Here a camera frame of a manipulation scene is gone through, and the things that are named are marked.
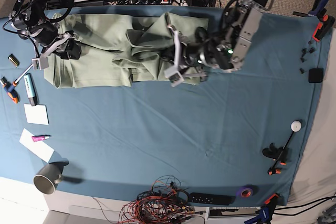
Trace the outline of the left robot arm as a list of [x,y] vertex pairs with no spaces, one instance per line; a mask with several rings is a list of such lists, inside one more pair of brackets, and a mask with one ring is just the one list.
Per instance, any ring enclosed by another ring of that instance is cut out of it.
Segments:
[[195,30],[195,42],[168,24],[174,41],[172,64],[164,70],[172,86],[186,78],[206,76],[203,67],[224,72],[239,70],[244,64],[253,35],[258,30],[263,11],[269,11],[274,0],[230,0],[223,9],[218,30],[209,33],[203,27]]

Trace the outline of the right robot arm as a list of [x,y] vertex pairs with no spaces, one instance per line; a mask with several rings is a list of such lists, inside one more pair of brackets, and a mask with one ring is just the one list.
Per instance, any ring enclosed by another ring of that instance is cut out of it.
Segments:
[[54,0],[17,0],[9,15],[12,34],[23,40],[30,40],[34,46],[33,64],[42,69],[49,55],[55,54],[61,59],[78,60],[81,48],[74,31],[59,32],[58,26],[71,12],[76,0],[58,0],[67,9],[59,18],[48,18],[45,10]]

